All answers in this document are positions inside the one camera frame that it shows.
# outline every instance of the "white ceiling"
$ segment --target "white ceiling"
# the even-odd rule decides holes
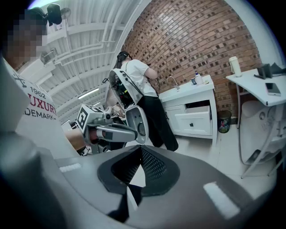
[[[60,122],[76,119],[81,104],[106,101],[109,83],[103,84],[113,69],[116,56],[133,24],[151,0],[60,0],[60,8],[71,15],[60,25],[47,25],[42,56],[46,66],[55,65],[51,74],[37,84],[53,98]],[[86,91],[98,91],[82,98]]]

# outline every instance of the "soap bottle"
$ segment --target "soap bottle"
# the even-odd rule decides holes
[[[196,71],[196,75],[195,75],[195,81],[196,81],[197,85],[201,85],[201,84],[204,83],[204,81],[202,80],[201,75],[198,74],[197,71]]]

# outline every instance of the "smartphone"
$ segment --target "smartphone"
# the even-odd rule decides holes
[[[275,83],[265,83],[268,95],[281,96],[279,88]]]

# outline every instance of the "trash can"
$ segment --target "trash can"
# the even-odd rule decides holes
[[[222,110],[218,113],[218,130],[221,133],[227,133],[231,124],[231,112]]]

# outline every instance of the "person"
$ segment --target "person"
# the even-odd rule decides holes
[[[176,151],[178,149],[177,140],[167,122],[162,103],[147,79],[156,79],[157,72],[140,60],[132,59],[126,51],[118,54],[116,67],[126,71],[128,76],[139,85],[144,95],[137,105],[146,114],[149,138],[153,145],[160,147],[164,143],[168,150]]]
[[[10,116],[16,115],[28,100],[28,106],[24,107],[25,111],[15,127],[15,132],[29,138],[38,147],[49,149],[54,159],[76,157],[79,155],[76,150],[86,145],[80,129],[64,133],[51,96],[39,85],[22,78],[15,70],[31,56],[35,56],[36,46],[40,45],[42,36],[46,34],[43,15],[44,12],[40,8],[25,11],[18,23],[11,27],[2,43],[0,105],[2,108],[6,107],[6,110],[1,109],[0,117],[7,117],[9,109]],[[8,88],[7,82],[11,80],[13,85]],[[17,101],[19,94],[23,95],[22,101]],[[2,128],[13,130],[9,129],[6,123],[9,122],[3,123]],[[96,140],[96,131],[92,131],[90,136],[91,140]]]

